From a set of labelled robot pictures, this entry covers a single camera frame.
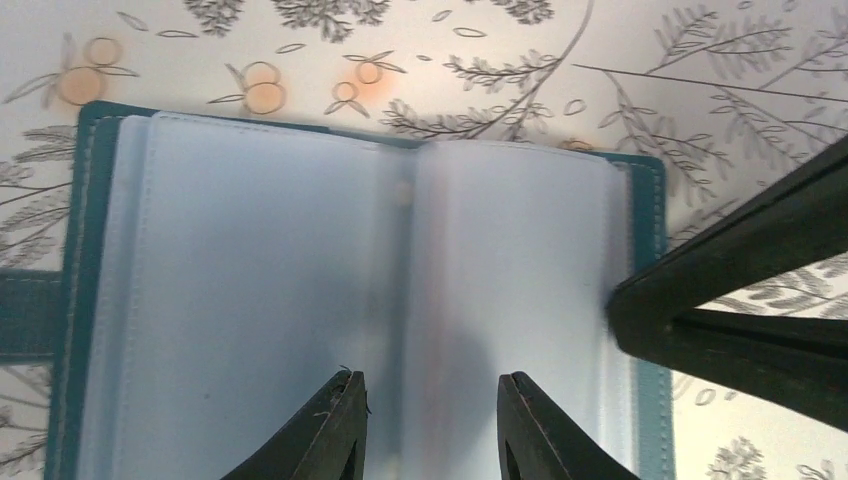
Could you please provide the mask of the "teal leather card holder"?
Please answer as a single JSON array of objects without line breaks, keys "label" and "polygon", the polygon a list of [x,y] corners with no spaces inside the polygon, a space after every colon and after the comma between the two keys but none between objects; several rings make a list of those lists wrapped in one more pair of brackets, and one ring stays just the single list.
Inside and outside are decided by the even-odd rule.
[{"label": "teal leather card holder", "polygon": [[654,158],[421,141],[105,101],[1,166],[1,362],[48,363],[47,479],[220,479],[365,393],[334,477],[528,479],[499,379],[675,477],[671,376],[605,306],[666,249]]}]

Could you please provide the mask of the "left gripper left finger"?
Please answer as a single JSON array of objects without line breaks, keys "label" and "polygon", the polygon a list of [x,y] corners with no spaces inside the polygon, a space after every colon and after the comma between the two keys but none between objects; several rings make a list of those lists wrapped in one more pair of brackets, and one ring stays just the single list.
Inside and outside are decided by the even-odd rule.
[{"label": "left gripper left finger", "polygon": [[361,479],[368,416],[364,374],[340,370],[223,480]]}]

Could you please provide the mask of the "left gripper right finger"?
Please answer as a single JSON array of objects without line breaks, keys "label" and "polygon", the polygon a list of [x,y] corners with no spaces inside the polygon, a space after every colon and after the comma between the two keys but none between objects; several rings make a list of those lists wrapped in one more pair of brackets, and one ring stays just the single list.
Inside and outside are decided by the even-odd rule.
[{"label": "left gripper right finger", "polygon": [[597,445],[522,371],[499,377],[497,436],[503,479],[636,477]]}]

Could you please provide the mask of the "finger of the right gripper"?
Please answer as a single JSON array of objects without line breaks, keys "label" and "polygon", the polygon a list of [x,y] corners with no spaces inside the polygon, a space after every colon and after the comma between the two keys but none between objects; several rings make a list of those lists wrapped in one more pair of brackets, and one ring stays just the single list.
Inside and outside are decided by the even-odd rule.
[{"label": "finger of the right gripper", "polygon": [[839,140],[621,283],[607,317],[627,354],[845,430],[845,321],[706,305],[846,249],[847,143]]}]

